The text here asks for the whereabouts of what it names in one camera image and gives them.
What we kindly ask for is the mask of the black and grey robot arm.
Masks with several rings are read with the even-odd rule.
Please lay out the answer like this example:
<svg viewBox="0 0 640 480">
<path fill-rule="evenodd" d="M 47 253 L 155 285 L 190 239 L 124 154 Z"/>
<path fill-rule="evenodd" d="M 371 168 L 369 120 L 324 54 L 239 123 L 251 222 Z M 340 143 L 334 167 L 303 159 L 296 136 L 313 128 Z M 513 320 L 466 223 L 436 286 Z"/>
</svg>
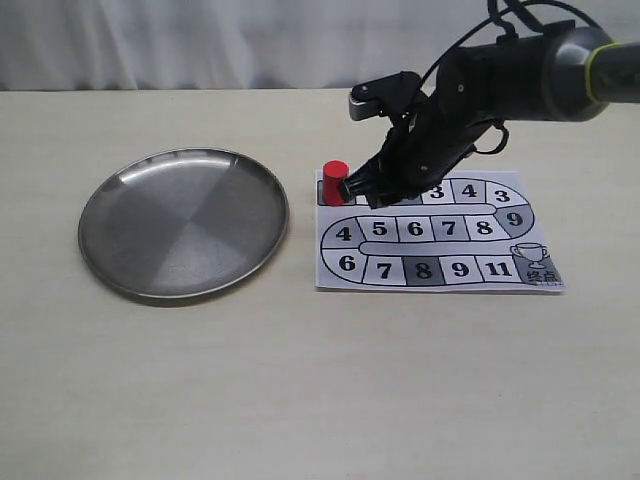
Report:
<svg viewBox="0 0 640 480">
<path fill-rule="evenodd" d="M 638 103 L 639 45 L 597 27 L 552 26 L 450 49 L 431 94 L 418 73 L 401 71 L 354 86 L 349 101 L 355 121 L 391 121 L 380 150 L 337 186 L 343 200 L 363 196 L 377 209 L 438 186 L 507 121 L 585 122 L 610 104 Z"/>
</svg>

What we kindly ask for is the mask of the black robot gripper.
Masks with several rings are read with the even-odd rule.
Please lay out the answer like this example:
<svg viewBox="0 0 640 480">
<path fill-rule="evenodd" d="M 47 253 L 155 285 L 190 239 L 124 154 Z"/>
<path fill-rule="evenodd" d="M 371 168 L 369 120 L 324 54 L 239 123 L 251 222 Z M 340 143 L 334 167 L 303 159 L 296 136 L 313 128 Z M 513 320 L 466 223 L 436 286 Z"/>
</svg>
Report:
<svg viewBox="0 0 640 480">
<path fill-rule="evenodd" d="M 448 52 L 436 74 L 436 88 L 398 124 L 380 151 L 375 170 L 358 169 L 341 181 L 341 196 L 367 196 L 371 209 L 395 205 L 441 183 L 475 142 L 504 120 L 490 112 L 489 63 L 472 48 Z"/>
</svg>

